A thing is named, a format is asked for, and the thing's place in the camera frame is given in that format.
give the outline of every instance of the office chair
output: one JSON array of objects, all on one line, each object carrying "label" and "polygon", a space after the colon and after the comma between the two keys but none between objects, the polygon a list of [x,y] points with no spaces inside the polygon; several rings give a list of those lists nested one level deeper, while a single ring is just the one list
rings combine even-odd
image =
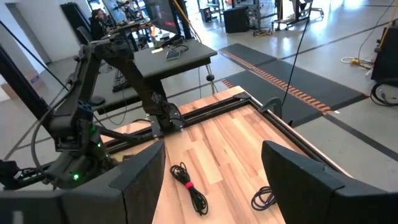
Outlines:
[{"label": "office chair", "polygon": [[[91,37],[91,34],[86,30],[86,28],[80,26],[80,27],[77,27],[77,31],[79,31],[81,33],[81,35],[86,39],[88,44],[90,44],[90,42],[93,41],[93,38]],[[108,73],[111,70],[112,70],[112,66],[108,65],[108,67],[106,68],[105,73]]]}]

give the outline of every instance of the keyboard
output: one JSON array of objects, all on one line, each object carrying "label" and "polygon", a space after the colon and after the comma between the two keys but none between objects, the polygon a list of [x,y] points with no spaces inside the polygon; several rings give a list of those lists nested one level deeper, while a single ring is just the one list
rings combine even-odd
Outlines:
[{"label": "keyboard", "polygon": [[130,87],[131,85],[127,82],[123,74],[121,72],[116,72],[114,76],[112,92],[116,93]]}]

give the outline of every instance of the computer monitor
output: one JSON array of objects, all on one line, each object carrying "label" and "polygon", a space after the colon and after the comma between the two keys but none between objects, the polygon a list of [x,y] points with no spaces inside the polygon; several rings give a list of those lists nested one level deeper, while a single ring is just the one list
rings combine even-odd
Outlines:
[{"label": "computer monitor", "polygon": [[177,15],[170,0],[144,0],[147,13],[152,23],[159,29],[174,34],[181,34]]},{"label": "computer monitor", "polygon": [[127,20],[123,10],[118,7],[117,0],[103,0],[103,3],[116,24]]}]

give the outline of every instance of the black coiled wire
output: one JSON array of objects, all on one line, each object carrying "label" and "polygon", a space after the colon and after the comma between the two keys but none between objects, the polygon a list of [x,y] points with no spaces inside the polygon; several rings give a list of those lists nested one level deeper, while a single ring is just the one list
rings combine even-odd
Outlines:
[{"label": "black coiled wire", "polygon": [[[264,194],[269,194],[266,200],[262,199],[261,197],[261,195]],[[256,198],[258,198],[261,201],[262,205],[256,202]],[[268,186],[261,187],[260,190],[256,192],[253,198],[251,199],[251,206],[256,211],[264,211],[274,204],[276,204],[276,199],[274,194],[272,193],[271,188]]]},{"label": "black coiled wire", "polygon": [[208,211],[208,204],[205,196],[201,194],[191,183],[191,178],[188,174],[187,167],[183,162],[180,165],[174,165],[170,168],[170,173],[180,183],[185,185],[191,195],[193,208],[199,215],[206,215]]}]

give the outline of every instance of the black desk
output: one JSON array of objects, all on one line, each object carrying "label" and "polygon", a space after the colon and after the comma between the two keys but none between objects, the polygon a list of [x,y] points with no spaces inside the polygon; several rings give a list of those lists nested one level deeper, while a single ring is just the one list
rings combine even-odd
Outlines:
[{"label": "black desk", "polygon": [[[135,53],[138,69],[156,92],[164,93],[161,79],[207,65],[210,63],[210,57],[217,54],[216,51],[196,40],[188,40],[184,42],[184,45],[190,49],[184,52],[178,60],[168,62],[165,59],[168,48],[154,54],[152,53],[153,48]],[[93,95],[102,96],[106,100],[104,105],[94,108],[99,114],[117,110],[125,107],[126,104],[130,105],[141,100],[131,87],[124,91],[112,92],[116,72],[114,69],[112,72],[98,75]]]}]

